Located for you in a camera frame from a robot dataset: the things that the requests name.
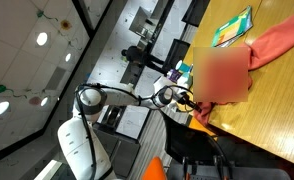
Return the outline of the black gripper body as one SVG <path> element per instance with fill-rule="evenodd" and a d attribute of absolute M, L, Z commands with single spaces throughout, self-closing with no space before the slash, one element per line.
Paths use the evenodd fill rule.
<path fill-rule="evenodd" d="M 192 112 L 194 110 L 197 112 L 201 111 L 200 106 L 193 102 L 188 94 L 180 94 L 178 103 L 184 106 L 186 112 Z"/>

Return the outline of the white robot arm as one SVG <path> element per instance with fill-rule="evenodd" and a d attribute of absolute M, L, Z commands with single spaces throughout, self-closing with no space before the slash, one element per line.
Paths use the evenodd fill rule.
<path fill-rule="evenodd" d="M 120 180 L 92 128 L 105 106 L 131 105 L 159 110 L 175 101 L 201 112 L 201 108 L 190 99 L 191 91 L 186 86 L 179 86 L 165 77 L 159 77 L 153 88 L 152 95 L 142 97 L 134 92 L 134 85 L 131 83 L 117 83 L 112 86 L 84 83 L 76 87 L 72 117 L 57 131 L 63 155 L 76 180 Z"/>

